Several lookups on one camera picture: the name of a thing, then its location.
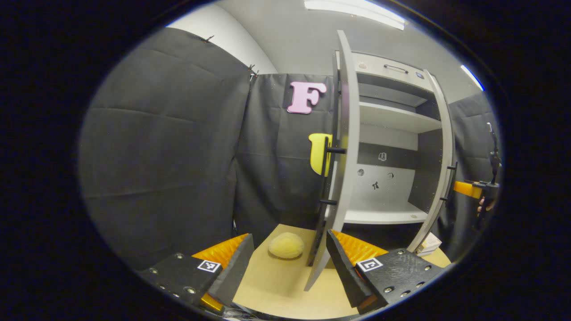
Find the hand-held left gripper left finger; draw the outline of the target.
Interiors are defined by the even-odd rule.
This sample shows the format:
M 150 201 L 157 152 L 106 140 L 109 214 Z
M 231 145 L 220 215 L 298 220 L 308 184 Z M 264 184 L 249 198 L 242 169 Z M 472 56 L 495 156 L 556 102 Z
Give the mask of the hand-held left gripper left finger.
M 234 303 L 253 252 L 252 234 L 246 233 L 193 255 L 175 253 L 138 275 L 186 307 L 223 315 Z

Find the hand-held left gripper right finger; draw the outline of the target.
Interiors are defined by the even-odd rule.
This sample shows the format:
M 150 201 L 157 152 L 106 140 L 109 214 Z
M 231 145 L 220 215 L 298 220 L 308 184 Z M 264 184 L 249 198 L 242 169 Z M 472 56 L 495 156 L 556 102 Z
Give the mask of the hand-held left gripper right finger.
M 363 315 L 422 290 L 449 264 L 440 249 L 416 254 L 406 248 L 412 230 L 326 232 L 326 247 L 351 307 Z

